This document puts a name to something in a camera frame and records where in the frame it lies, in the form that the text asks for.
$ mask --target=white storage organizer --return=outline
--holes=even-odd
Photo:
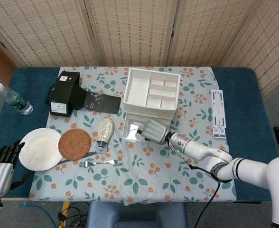
[[[149,118],[170,124],[176,110],[180,75],[130,68],[124,96],[126,115],[122,138],[143,140],[141,130]]]

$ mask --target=fork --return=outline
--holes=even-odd
[[[78,167],[88,167],[91,165],[97,165],[97,164],[116,164],[117,160],[113,159],[110,161],[103,161],[103,162],[90,162],[90,161],[81,161],[80,163],[78,163]]]

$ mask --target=blue cable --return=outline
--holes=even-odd
[[[51,222],[52,222],[52,224],[53,224],[53,227],[56,228],[56,225],[55,225],[53,219],[52,219],[51,216],[48,214],[48,212],[45,211],[45,209],[43,209],[43,208],[41,208],[41,207],[39,207],[39,206],[30,206],[30,205],[19,205],[19,207],[21,207],[21,208],[24,208],[24,207],[26,207],[26,208],[38,208],[38,209],[42,210],[43,212],[45,212],[46,215],[48,215],[49,219],[51,220]]]

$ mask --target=table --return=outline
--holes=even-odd
[[[49,107],[44,104],[44,98],[58,71],[59,68],[53,67],[23,67],[15,71],[10,87],[27,97],[35,109],[25,118],[8,105],[3,106],[0,113],[0,147],[45,126]],[[213,72],[219,88],[224,91],[226,133],[231,155],[268,163],[276,157],[276,150],[255,73],[242,67],[213,68]],[[26,171],[18,163],[13,180],[21,178]],[[23,186],[10,191],[8,197],[27,197],[31,184],[30,177]],[[237,200],[270,200],[267,190],[237,180],[235,186]]]
[[[210,90],[218,89],[211,68],[156,67],[153,70],[181,74],[177,111],[170,125],[172,131],[185,133],[206,146],[228,151],[225,139],[215,139],[211,135]],[[59,71],[79,72],[81,87],[87,91],[123,97],[129,68],[61,67]],[[86,160],[80,159],[47,171],[37,171],[30,191],[32,200],[98,200],[128,205],[135,202],[208,201],[213,196],[217,182],[204,172],[190,170],[185,161],[168,146],[152,142],[131,143],[120,138],[126,116],[123,102],[118,115],[74,110],[70,118],[50,115],[46,127],[60,133],[80,128],[96,142],[98,125],[106,116],[115,122],[108,150],[87,160],[101,162],[118,159],[119,163],[85,169],[77,166],[79,161]],[[205,167],[208,161],[189,159],[192,165],[200,167]],[[233,181],[222,185],[215,200],[236,200]]]

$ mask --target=woven screen panel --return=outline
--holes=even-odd
[[[30,67],[97,65],[78,0],[0,0],[0,32]]]
[[[89,0],[106,66],[160,66],[174,0]]]
[[[218,66],[253,1],[186,0],[171,65]]]
[[[223,66],[253,69],[262,92],[279,80],[279,0],[259,4]]]

